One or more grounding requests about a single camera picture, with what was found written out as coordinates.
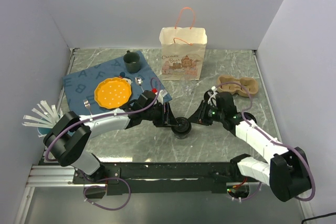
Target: paper bag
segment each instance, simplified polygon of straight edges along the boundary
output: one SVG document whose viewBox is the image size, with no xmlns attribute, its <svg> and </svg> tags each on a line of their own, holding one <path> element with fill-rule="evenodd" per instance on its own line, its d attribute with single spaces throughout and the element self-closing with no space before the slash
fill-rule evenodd
<svg viewBox="0 0 336 224">
<path fill-rule="evenodd" d="M 194 19 L 191 27 L 177 27 L 183 10 L 190 9 Z M 164 27 L 160 32 L 162 45 L 162 78 L 163 80 L 181 80 L 188 76 L 190 80 L 198 80 L 204 60 L 207 36 L 204 28 L 193 27 L 195 12 L 190 7 L 180 11 L 175 27 Z"/>
</svg>

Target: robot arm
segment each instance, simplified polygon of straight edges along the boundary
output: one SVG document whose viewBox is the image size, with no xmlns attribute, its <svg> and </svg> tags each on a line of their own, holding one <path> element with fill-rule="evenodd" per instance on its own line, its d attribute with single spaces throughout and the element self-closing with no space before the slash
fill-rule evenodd
<svg viewBox="0 0 336 224">
<path fill-rule="evenodd" d="M 269 185 L 281 201 L 287 201 L 311 188 L 308 172 L 297 156 L 287 148 L 273 144 L 257 131 L 254 127 L 256 119 L 252 114 L 244 113 L 252 127 L 245 122 L 242 114 L 237 112 L 230 93 L 207 91 L 201 105 L 189 119 L 175 118 L 169 103 L 159 102 L 139 113 L 120 115 L 142 110 L 152 103 L 154 97 L 153 92 L 144 91 L 137 100 L 130 101 L 112 112 L 98 115 L 78 116 L 74 112 L 68 112 L 44 138 L 44 144 L 49 147 L 64 129 L 78 124 L 72 129 L 73 134 L 64 134 L 54 144 L 51 153 L 61 166 L 71 165 L 78 168 L 96 181 L 104 178 L 105 167 L 98 158 L 84 150 L 88 139 L 113 130 L 129 129 L 139 125 L 142 120 L 152 121 L 156 127 L 170 127 L 175 136 L 184 138 L 191 130 L 190 123 L 208 126 L 215 121 L 221 122 L 226 130 L 245 141 L 266 160 L 258 161 L 247 154 L 233 158 L 228 165 L 237 171 L 239 176 L 251 177 Z M 296 150 L 307 160 L 303 150 L 298 147 Z"/>
<path fill-rule="evenodd" d="M 311 188 L 311 181 L 299 158 L 261 128 L 250 113 L 245 112 L 247 123 L 234 105 L 233 97 L 228 92 L 217 93 L 209 90 L 204 94 L 204 100 L 196 112 L 188 119 L 192 123 L 211 125 L 213 121 L 221 122 L 223 127 L 234 136 L 240 138 L 255 149 L 266 162 L 258 161 L 250 155 L 243 154 L 232 160 L 240 173 L 252 177 L 271 187 L 273 193 L 282 201 L 286 201 Z M 307 161 L 304 151 L 295 148 Z"/>
<path fill-rule="evenodd" d="M 44 144 L 48 147 L 65 128 L 86 120 L 87 122 L 72 129 L 73 134 L 64 134 L 52 147 L 51 153 L 61 166 L 71 165 L 91 176 L 93 180 L 100 179 L 103 177 L 104 165 L 92 153 L 84 150 L 90 138 L 109 131 L 129 129 L 139 125 L 142 120 L 152 121 L 156 127 L 171 127 L 179 136 L 186 136 L 191 130 L 187 119 L 174 117 L 169 103 L 157 102 L 147 110 L 127 115 L 126 112 L 145 108 L 154 98 L 153 92 L 144 91 L 137 100 L 107 113 L 78 116 L 74 112 L 68 112 L 50 130 L 44 138 Z"/>
</svg>

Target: spoon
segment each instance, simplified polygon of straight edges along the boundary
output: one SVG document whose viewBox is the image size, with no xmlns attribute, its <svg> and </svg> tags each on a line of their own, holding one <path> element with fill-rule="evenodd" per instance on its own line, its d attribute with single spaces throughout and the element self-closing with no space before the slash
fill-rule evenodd
<svg viewBox="0 0 336 224">
<path fill-rule="evenodd" d="M 136 84 L 139 85 L 140 88 L 142 89 L 142 92 L 145 92 L 145 91 L 143 90 L 143 88 L 141 87 L 142 79 L 141 79 L 140 77 L 135 77 L 134 79 L 135 79 Z"/>
</svg>

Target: marble surface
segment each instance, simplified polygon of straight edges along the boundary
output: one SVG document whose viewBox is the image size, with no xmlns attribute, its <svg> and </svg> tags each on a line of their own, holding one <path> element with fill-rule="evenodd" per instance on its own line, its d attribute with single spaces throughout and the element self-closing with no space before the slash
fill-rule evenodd
<svg viewBox="0 0 336 224">
<path fill-rule="evenodd" d="M 122 56 L 126 50 L 141 50 L 153 71 L 161 77 L 160 49 L 77 49 L 71 73 Z M 181 82 L 163 81 L 173 97 L 170 104 L 174 116 L 192 115 L 204 92 L 216 84 L 221 74 L 236 78 L 253 77 L 258 81 L 259 92 L 249 112 L 256 117 L 259 126 L 276 136 L 265 91 L 250 50 L 206 50 L 200 80 L 193 81 L 195 89 L 190 96 L 182 95 Z M 248 98 L 234 95 L 234 100 L 239 111 L 249 105 Z M 61 108 L 69 111 L 65 96 Z M 174 137 L 170 129 L 156 128 L 152 122 L 143 121 L 131 129 L 111 131 L 90 139 L 86 150 L 94 153 L 102 162 L 225 162 L 243 153 L 263 160 L 248 144 L 216 122 L 211 126 L 192 124 L 188 137 L 180 140 Z"/>
</svg>

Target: cable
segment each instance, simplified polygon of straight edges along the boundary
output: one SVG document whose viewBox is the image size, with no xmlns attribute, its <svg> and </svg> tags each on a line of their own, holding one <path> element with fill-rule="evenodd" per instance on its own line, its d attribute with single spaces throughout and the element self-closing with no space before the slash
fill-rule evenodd
<svg viewBox="0 0 336 224">
<path fill-rule="evenodd" d="M 333 216 L 333 215 L 336 215 L 336 212 L 331 212 L 330 214 L 318 215 L 318 216 L 315 216 L 315 217 L 312 217 L 312 218 L 304 219 L 304 220 L 302 220 L 301 224 L 304 224 L 304 222 L 308 221 L 308 220 L 316 220 L 316 219 L 325 218 L 325 217 L 329 217 L 329 216 Z"/>
<path fill-rule="evenodd" d="M 239 201 L 239 202 L 252 199 L 254 196 L 256 196 L 257 192 L 260 191 L 261 185 L 262 185 L 262 183 L 259 182 L 259 185 L 258 185 L 257 189 L 251 195 L 248 195 L 246 198 L 238 198 L 238 199 L 233 198 L 233 197 L 227 197 L 227 198 L 229 198 L 231 200 Z"/>
<path fill-rule="evenodd" d="M 82 170 L 79 170 L 79 171 L 82 173 L 83 178 L 84 178 L 86 181 L 94 182 L 93 180 L 89 179 L 89 178 L 85 175 L 85 173 L 84 173 Z M 130 201 L 130 199 L 131 199 L 131 187 L 130 187 L 130 185 L 126 182 L 126 180 L 124 180 L 124 179 L 122 179 L 122 178 L 102 178 L 102 179 L 97 180 L 96 182 L 102 182 L 102 181 L 106 181 L 106 180 L 114 180 L 114 179 L 115 179 L 115 180 L 119 180 L 119 181 L 123 181 L 123 182 L 126 184 L 127 188 L 128 188 L 128 197 L 127 197 L 127 200 L 125 201 L 125 203 L 124 203 L 123 205 L 121 205 L 120 207 L 117 207 L 117 208 L 104 207 L 104 206 L 102 206 L 102 205 L 100 205 L 100 204 L 97 204 L 97 203 L 93 202 L 93 201 L 90 200 L 88 197 L 86 197 L 86 191 L 89 190 L 90 188 L 102 188 L 102 189 L 105 189 L 105 187 L 103 187 L 103 186 L 89 186 L 89 187 L 85 188 L 85 189 L 83 190 L 83 195 L 84 195 L 85 201 L 87 201 L 88 203 L 90 203 L 90 204 L 92 204 L 92 205 L 94 205 L 94 206 L 96 206 L 96 207 L 99 207 L 99 208 L 104 209 L 104 210 L 107 210 L 107 211 L 117 211 L 117 210 L 120 210 L 121 208 L 125 207 L 125 206 L 127 205 L 127 203 L 128 203 L 128 202 Z"/>
<path fill-rule="evenodd" d="M 157 77 L 154 77 L 151 79 L 151 86 L 152 86 L 152 81 L 153 80 L 156 80 L 158 82 L 158 90 L 161 89 L 161 84 L 160 84 L 160 81 Z M 108 114 L 103 114 L 103 115 L 97 115 L 97 116 L 93 116 L 92 119 L 93 120 L 96 120 L 96 119 L 100 119 L 100 118 L 105 118 L 105 117 L 108 117 L 108 116 L 119 116 L 119 115 L 132 115 L 132 114 L 137 114 L 137 113 L 140 113 L 142 111 L 145 111 L 146 109 L 148 109 L 149 107 L 151 107 L 158 99 L 158 96 L 159 96 L 159 93 L 160 92 L 157 92 L 156 93 L 156 96 L 154 98 L 154 100 L 146 107 L 140 109 L 140 110 L 136 110 L 136 111 L 129 111 L 129 112 L 123 112 L 123 113 L 114 113 L 114 112 L 111 112 L 111 113 L 108 113 Z M 49 162 L 52 162 L 52 161 L 57 161 L 56 159 L 50 159 L 48 156 L 49 156 L 49 153 L 51 151 L 51 149 L 53 148 L 53 146 L 56 144 L 56 142 L 64 135 L 66 134 L 69 130 L 71 130 L 72 128 L 80 125 L 80 124 L 83 124 L 83 123 L 86 123 L 86 122 L 89 122 L 90 119 L 84 119 L 84 120 L 81 120 L 79 122 L 76 122 L 72 125 L 70 125 L 69 127 L 65 128 L 61 133 L 59 133 L 55 139 L 52 141 L 52 143 L 49 145 L 49 147 L 47 148 L 46 150 L 46 154 L 45 154 L 45 160 L 46 161 L 49 161 Z"/>
<path fill-rule="evenodd" d="M 239 187 L 241 187 L 243 184 L 245 184 L 247 181 L 247 177 L 244 178 L 243 182 L 241 182 L 239 185 L 233 186 L 232 188 L 237 190 Z"/>
<path fill-rule="evenodd" d="M 244 115 L 244 112 L 246 112 L 247 110 L 249 110 L 249 109 L 252 108 L 253 98 L 252 98 L 251 94 L 248 92 L 248 90 L 247 90 L 246 87 L 244 87 L 243 85 L 241 85 L 238 82 L 225 82 L 225 83 L 221 83 L 219 85 L 216 85 L 215 87 L 218 88 L 219 86 L 226 85 L 226 84 L 236 84 L 236 85 L 239 85 L 248 94 L 248 97 L 250 98 L 250 106 L 248 108 L 242 110 L 242 117 L 243 117 L 244 121 L 248 125 L 252 126 L 252 124 L 246 119 L 246 117 Z M 313 174 L 311 173 L 309 165 L 307 164 L 306 160 L 302 157 L 302 155 L 296 149 L 294 149 L 293 147 L 291 147 L 290 145 L 282 144 L 282 143 L 278 143 L 278 142 L 273 141 L 260 127 L 257 126 L 257 127 L 255 127 L 255 129 L 260 134 L 262 134 L 266 139 L 270 140 L 271 143 L 273 143 L 275 145 L 278 145 L 278 146 L 282 146 L 282 147 L 287 148 L 288 150 L 292 151 L 300 159 L 300 161 L 303 163 L 304 168 L 307 170 L 309 178 L 310 178 L 310 182 L 311 182 L 311 194 L 310 194 L 310 196 L 308 198 L 300 198 L 300 197 L 296 196 L 295 199 L 298 199 L 298 200 L 301 200 L 301 201 L 310 201 L 310 200 L 312 200 L 313 197 L 315 196 L 315 192 L 316 192 L 315 180 L 314 180 Z"/>
</svg>

